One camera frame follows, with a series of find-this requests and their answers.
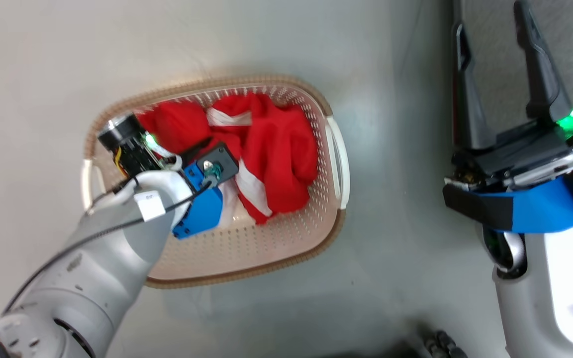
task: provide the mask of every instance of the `gray fabric surface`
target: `gray fabric surface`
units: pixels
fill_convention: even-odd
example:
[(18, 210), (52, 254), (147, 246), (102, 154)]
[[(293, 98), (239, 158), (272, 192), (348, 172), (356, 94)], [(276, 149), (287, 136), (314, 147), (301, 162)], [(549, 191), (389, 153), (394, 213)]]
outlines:
[[(573, 0), (530, 0), (573, 101)], [(463, 17), (476, 57), (475, 78), (487, 120), (504, 131), (527, 120), (525, 55), (516, 43), (514, 0), (464, 0)]]

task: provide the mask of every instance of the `yellow wire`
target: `yellow wire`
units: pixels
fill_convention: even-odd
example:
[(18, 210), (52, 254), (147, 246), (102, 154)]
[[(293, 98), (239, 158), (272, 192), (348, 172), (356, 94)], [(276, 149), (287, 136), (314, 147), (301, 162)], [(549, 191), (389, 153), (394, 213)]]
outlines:
[(118, 170), (120, 170), (121, 173), (123, 173), (123, 176), (127, 177), (127, 173), (125, 172), (125, 170), (123, 170), (121, 165), (118, 163), (118, 161), (120, 161), (120, 159), (121, 159), (121, 154), (123, 154), (123, 151), (121, 150), (121, 147), (118, 147), (118, 152), (116, 152), (116, 157), (114, 157), (114, 165), (116, 165)]

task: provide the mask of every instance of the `red and white garment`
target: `red and white garment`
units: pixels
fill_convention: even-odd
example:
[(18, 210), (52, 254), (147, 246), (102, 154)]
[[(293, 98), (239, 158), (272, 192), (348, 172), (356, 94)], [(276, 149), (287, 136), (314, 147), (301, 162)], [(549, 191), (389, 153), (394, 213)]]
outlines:
[[(198, 104), (165, 102), (138, 117), (170, 152), (182, 153), (207, 138), (211, 141), (205, 150), (224, 142), (239, 161), (238, 197), (258, 224), (309, 201), (318, 155), (300, 106), (277, 108), (268, 96), (249, 93), (223, 97), (206, 114)], [(227, 188), (221, 190), (229, 196)], [(221, 222), (229, 215), (226, 211), (233, 211), (224, 199)]]

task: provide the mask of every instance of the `laundry basket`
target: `laundry basket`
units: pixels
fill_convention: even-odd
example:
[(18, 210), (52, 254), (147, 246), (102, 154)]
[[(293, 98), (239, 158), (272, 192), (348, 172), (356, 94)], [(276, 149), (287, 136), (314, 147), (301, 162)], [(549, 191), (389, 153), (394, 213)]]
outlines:
[(147, 279), (155, 288), (208, 285), (264, 274), (313, 258), (337, 237), (344, 223), (350, 192), (346, 147), (328, 102), (309, 84), (293, 77), (264, 75), (205, 80), (149, 91), (104, 111), (86, 139), (82, 197), (88, 208), (93, 184), (105, 191), (124, 179), (111, 154), (97, 140), (108, 120), (129, 111), (149, 109), (167, 100), (190, 100), (207, 108), (232, 94), (265, 93), (278, 106), (298, 104), (311, 122), (318, 144), (318, 177), (309, 187), (311, 199), (300, 211), (280, 214), (264, 225), (236, 224), (178, 240), (169, 236)]

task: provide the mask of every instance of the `white label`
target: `white label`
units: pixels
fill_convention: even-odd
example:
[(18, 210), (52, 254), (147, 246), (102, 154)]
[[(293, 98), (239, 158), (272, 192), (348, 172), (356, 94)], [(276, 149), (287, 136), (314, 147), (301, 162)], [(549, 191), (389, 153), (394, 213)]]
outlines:
[(138, 208), (141, 209), (141, 215), (143, 215), (143, 221), (145, 222), (165, 213), (161, 195), (156, 190), (135, 193), (134, 200), (136, 200)]

